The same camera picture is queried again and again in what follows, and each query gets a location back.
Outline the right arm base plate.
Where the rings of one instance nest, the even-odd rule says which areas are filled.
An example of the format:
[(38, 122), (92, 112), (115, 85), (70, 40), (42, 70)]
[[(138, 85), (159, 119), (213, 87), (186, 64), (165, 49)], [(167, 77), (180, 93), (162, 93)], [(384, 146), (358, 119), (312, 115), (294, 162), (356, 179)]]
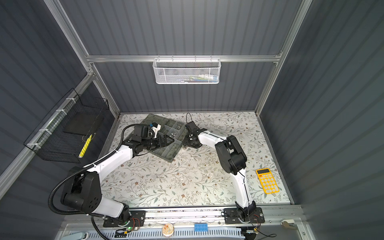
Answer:
[(224, 217), (225, 223), (228, 225), (265, 223), (263, 211), (259, 207), (256, 207), (252, 212), (241, 211), (237, 208), (225, 208), (221, 212), (221, 216)]

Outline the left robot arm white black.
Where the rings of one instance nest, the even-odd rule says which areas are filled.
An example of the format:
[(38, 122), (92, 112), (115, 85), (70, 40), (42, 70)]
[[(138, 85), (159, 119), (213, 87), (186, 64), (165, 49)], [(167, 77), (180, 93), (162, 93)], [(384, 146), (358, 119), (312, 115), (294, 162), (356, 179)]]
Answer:
[(131, 127), (133, 132), (129, 136), (122, 130), (120, 142), (114, 150), (87, 166), (72, 169), (59, 183), (58, 186), (63, 187), (61, 204), (70, 208), (63, 211), (63, 215), (105, 216), (122, 222), (131, 218), (128, 205), (103, 195), (103, 180), (143, 151), (149, 153), (166, 148), (175, 141), (160, 133), (161, 125), (157, 123), (132, 124)]

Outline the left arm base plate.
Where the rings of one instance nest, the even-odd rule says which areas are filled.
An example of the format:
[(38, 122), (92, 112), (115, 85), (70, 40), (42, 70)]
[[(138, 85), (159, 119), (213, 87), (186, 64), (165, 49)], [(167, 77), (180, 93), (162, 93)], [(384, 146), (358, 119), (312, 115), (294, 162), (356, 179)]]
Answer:
[(122, 213), (118, 218), (106, 217), (103, 223), (104, 228), (134, 227), (139, 228), (144, 225), (146, 211), (128, 211)]

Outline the green compartment organizer box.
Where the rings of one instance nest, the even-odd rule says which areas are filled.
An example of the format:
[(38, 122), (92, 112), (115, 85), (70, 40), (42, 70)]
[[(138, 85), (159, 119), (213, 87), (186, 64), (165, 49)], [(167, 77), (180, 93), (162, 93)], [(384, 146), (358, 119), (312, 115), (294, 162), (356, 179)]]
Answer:
[(133, 149), (134, 156), (147, 150), (161, 159), (172, 162), (187, 136), (185, 124), (172, 119), (149, 114), (124, 139), (123, 145)]

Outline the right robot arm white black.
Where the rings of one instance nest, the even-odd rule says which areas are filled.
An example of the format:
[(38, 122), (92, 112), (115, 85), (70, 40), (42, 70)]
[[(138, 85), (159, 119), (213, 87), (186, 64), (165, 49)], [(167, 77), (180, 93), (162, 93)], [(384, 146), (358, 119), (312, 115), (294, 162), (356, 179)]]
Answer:
[(184, 139), (187, 147), (198, 149), (203, 145), (216, 150), (223, 170), (232, 178), (236, 192), (237, 215), (240, 221), (250, 221), (257, 205), (253, 200), (246, 177), (247, 156), (235, 136), (219, 136), (207, 129), (199, 128), (195, 122), (186, 124), (188, 135)]

